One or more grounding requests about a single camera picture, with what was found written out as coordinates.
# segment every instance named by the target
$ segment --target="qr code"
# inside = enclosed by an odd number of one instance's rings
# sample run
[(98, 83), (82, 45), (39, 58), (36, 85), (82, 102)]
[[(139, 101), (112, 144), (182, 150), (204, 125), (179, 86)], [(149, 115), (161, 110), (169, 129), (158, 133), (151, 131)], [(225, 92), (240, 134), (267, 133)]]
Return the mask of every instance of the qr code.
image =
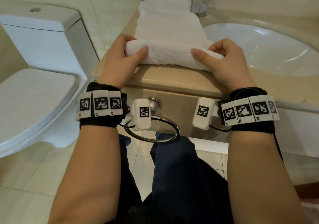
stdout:
[(269, 114), (267, 103), (265, 101), (252, 103), (255, 115)]
[(205, 106), (200, 105), (198, 108), (198, 111), (197, 111), (197, 115), (207, 117), (208, 111), (209, 111), (209, 107), (205, 107)]
[(107, 97), (94, 98), (95, 110), (105, 110), (108, 109)]
[(121, 97), (110, 97), (111, 110), (122, 109)]
[(226, 110), (223, 110), (223, 114), (224, 114), (224, 119), (225, 121), (231, 120), (231, 119), (235, 119), (235, 111), (234, 108), (228, 108)]
[(277, 114), (275, 103), (273, 101), (268, 101), (268, 103), (269, 103), (270, 112)]
[(148, 107), (140, 107), (140, 117), (149, 117), (150, 110)]
[(237, 116), (238, 117), (252, 115), (252, 112), (251, 112), (249, 104), (237, 105), (236, 106), (236, 111), (237, 111)]
[(80, 111), (87, 111), (90, 109), (90, 98), (80, 100)]

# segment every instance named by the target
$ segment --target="wrist strap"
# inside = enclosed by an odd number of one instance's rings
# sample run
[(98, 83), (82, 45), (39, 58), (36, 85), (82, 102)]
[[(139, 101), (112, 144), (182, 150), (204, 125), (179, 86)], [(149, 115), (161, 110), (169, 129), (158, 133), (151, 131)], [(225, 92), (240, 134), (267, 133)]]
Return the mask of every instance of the wrist strap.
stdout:
[(237, 89), (229, 98), (230, 102), (221, 105), (226, 126), (232, 126), (233, 131), (275, 132), (273, 121), (279, 116), (273, 98), (265, 90)]
[(117, 87), (91, 82), (78, 100), (80, 129), (83, 125), (117, 127), (127, 113), (126, 99)]

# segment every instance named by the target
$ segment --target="bathroom countertop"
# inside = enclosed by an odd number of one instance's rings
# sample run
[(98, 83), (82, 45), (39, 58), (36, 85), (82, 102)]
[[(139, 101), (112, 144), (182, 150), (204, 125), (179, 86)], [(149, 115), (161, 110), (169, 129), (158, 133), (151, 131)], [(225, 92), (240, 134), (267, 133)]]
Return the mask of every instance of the bathroom countertop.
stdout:
[[(138, 17), (137, 11), (122, 30), (123, 34), (134, 36)], [(203, 27), (214, 23), (240, 23), (268, 28), (294, 37), (319, 50), (318, 20), (209, 10), (208, 16), (200, 21)], [(102, 61), (91, 74), (95, 79), (101, 75)], [(276, 101), (293, 105), (305, 103), (303, 105), (312, 105), (314, 108), (319, 106), (319, 75), (281, 76), (257, 69), (249, 70), (257, 85), (267, 90)], [(218, 98), (222, 97), (223, 92), (210, 72), (177, 65), (139, 65), (128, 85)]]

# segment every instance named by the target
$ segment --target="white toilet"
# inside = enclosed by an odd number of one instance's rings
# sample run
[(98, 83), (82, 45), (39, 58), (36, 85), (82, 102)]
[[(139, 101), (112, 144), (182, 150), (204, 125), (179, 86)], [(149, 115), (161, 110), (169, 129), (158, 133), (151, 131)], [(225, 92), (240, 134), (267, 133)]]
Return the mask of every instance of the white toilet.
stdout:
[(77, 99), (98, 62), (78, 11), (21, 4), (0, 23), (30, 66), (0, 84), (0, 157), (38, 141), (71, 144)]

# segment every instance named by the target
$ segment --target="towel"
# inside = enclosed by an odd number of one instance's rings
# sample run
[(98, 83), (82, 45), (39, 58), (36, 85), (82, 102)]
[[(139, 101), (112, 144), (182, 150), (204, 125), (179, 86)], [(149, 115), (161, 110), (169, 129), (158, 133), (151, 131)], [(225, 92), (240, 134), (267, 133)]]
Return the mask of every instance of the towel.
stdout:
[(190, 50), (199, 48), (212, 57), (224, 57), (206, 50), (212, 42), (206, 39), (198, 17), (190, 9), (191, 0), (142, 0), (138, 8), (137, 40), (126, 43), (126, 55), (134, 55), (148, 46), (149, 55), (142, 63), (177, 64), (210, 71), (193, 58)]

